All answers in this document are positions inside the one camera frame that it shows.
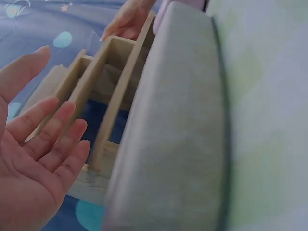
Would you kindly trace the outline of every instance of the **wooden organizer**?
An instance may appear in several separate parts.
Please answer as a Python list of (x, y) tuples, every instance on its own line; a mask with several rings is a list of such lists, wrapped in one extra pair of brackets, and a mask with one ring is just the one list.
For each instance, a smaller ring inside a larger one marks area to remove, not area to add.
[[(79, 117), (88, 99), (107, 104), (97, 134), (89, 165), (85, 164), (69, 195), (103, 205), (118, 144), (109, 142), (117, 114), (120, 109), (129, 111), (144, 63), (154, 35), (152, 25), (155, 13), (151, 11), (136, 41), (110, 36), (95, 57), (82, 50), (68, 68), (58, 65), (52, 68), (32, 94), (22, 111), (39, 100), (56, 96), (60, 102), (75, 103), (76, 110), (64, 132)], [(32, 138), (53, 116), (54, 110), (28, 137)]]

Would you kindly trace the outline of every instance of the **gray fabric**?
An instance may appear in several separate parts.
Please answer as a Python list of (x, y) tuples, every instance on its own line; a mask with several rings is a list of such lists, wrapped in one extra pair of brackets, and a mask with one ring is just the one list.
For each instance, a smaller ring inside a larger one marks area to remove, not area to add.
[(211, 20), (172, 3), (129, 115), (103, 230), (213, 230), (221, 207), (223, 151), (223, 97)]

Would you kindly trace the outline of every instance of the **light green fabric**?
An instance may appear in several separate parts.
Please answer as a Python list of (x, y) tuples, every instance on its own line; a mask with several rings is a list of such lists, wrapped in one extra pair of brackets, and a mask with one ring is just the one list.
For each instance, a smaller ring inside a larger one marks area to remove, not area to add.
[(308, 0), (211, 0), (229, 98), (229, 230), (308, 230)]

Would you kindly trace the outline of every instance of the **blue bedsheet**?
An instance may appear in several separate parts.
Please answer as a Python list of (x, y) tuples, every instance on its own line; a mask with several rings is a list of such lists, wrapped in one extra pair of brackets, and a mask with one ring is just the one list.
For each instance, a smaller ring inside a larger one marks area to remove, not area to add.
[[(22, 54), (49, 45), (47, 67), (9, 105), (9, 118), (19, 113), (31, 93), (50, 69), (68, 67), (81, 49), (94, 56), (99, 38), (125, 0), (0, 0), (0, 68)], [(106, 105), (88, 101), (81, 117), (88, 121), (84, 138), (94, 141)], [(128, 117), (120, 112), (111, 141), (119, 143)], [(67, 196), (56, 216), (43, 231), (98, 231), (103, 207)]]

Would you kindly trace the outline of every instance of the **finger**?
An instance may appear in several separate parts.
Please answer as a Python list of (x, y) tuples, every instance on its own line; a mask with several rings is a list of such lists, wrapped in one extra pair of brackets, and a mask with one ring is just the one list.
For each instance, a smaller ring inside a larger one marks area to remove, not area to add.
[(134, 40), (138, 37), (139, 32), (132, 29), (132, 28), (127, 28), (125, 31), (123, 31), (120, 36), (126, 39), (131, 39)]
[(75, 149), (86, 128), (86, 121), (83, 119), (75, 120), (67, 134), (58, 140), (52, 150), (38, 162), (49, 172), (54, 172)]
[(82, 140), (71, 155), (54, 171), (65, 192), (68, 192), (81, 171), (90, 151), (90, 142)]
[(34, 160), (38, 161), (51, 150), (74, 110), (72, 102), (63, 103), (41, 132), (24, 144), (23, 148)]
[(104, 30), (100, 41), (105, 41), (106, 38), (110, 35), (115, 35), (116, 34), (116, 29), (117, 29), (117, 22), (116, 20), (113, 20)]
[(43, 119), (57, 106), (59, 100), (56, 97), (44, 99), (6, 125), (6, 130), (22, 143), (38, 127)]
[(0, 97), (8, 104), (43, 70), (49, 56), (49, 47), (41, 47), (33, 54), (23, 55), (0, 70)]

